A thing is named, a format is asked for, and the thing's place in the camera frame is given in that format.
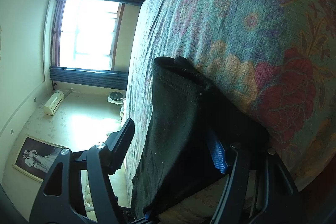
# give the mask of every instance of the bed sheet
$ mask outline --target bed sheet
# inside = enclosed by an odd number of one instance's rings
[[[336,152],[336,0],[146,0],[132,49],[124,118],[129,198],[152,113],[151,66],[187,58],[263,124],[299,190]]]

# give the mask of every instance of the framed photo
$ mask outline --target framed photo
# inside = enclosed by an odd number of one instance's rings
[[[26,135],[13,166],[28,177],[42,182],[63,148],[65,146]]]

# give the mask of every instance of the floral pattern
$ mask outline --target floral pattern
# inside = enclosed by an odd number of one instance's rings
[[[152,113],[151,64],[158,56],[187,58],[267,128],[269,145],[298,189],[310,183],[336,154],[335,14],[336,0],[146,0],[124,116],[135,121],[126,155],[129,196]],[[163,213],[162,223],[202,223],[223,187],[218,182],[195,193]]]

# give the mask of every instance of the window frame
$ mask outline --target window frame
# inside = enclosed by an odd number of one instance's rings
[[[60,63],[59,62],[60,37],[62,33],[62,22],[63,22],[65,4],[66,4],[66,0],[56,1],[56,8],[55,8],[55,15],[54,15],[54,22],[53,22],[53,32],[52,32],[52,39],[51,39],[52,40],[51,60],[52,60],[52,64],[55,64],[56,67],[59,67],[59,63]],[[119,3],[119,7],[117,11],[117,18],[116,18],[115,35],[111,43],[111,50],[109,54],[109,56],[111,56],[111,64],[110,64],[109,70],[111,71],[114,71],[114,67],[115,67],[117,44],[118,44],[120,26],[121,26],[124,9],[125,9],[125,3]]]

